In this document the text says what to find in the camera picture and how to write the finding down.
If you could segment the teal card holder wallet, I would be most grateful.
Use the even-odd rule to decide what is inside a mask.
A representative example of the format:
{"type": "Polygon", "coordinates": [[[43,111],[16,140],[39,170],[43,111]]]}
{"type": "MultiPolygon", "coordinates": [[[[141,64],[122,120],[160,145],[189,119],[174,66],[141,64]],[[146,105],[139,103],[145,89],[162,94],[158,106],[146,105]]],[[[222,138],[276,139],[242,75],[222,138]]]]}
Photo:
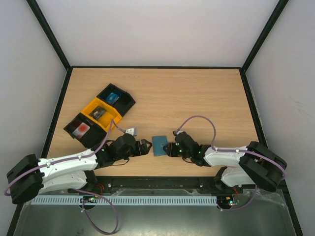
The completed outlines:
{"type": "Polygon", "coordinates": [[[164,156],[167,155],[165,150],[163,149],[164,146],[168,144],[168,140],[166,136],[153,136],[153,155],[157,156],[164,156]]]}

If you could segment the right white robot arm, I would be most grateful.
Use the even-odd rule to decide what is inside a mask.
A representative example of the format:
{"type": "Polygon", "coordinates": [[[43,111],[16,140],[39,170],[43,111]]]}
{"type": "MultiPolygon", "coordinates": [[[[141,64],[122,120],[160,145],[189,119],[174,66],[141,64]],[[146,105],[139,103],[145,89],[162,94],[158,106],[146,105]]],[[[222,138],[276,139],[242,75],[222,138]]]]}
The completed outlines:
{"type": "Polygon", "coordinates": [[[200,145],[180,131],[175,142],[164,145],[163,150],[170,157],[189,159],[200,167],[221,166],[215,188],[222,193],[238,185],[256,185],[274,192],[286,175],[287,163],[256,141],[243,147],[219,148],[213,144],[200,145]]]}

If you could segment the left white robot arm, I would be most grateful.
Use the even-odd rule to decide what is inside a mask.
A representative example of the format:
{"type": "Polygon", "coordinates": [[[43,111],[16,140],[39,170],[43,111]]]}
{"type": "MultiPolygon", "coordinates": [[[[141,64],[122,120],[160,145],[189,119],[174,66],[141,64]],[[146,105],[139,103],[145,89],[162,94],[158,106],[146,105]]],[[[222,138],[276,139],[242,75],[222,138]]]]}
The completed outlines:
{"type": "Polygon", "coordinates": [[[149,153],[152,143],[136,140],[131,134],[123,134],[116,140],[105,140],[85,151],[57,157],[37,158],[29,154],[20,160],[7,174],[8,186],[4,195],[13,204],[23,204],[46,192],[63,189],[93,188],[96,183],[94,170],[110,167],[119,160],[149,153]]]}

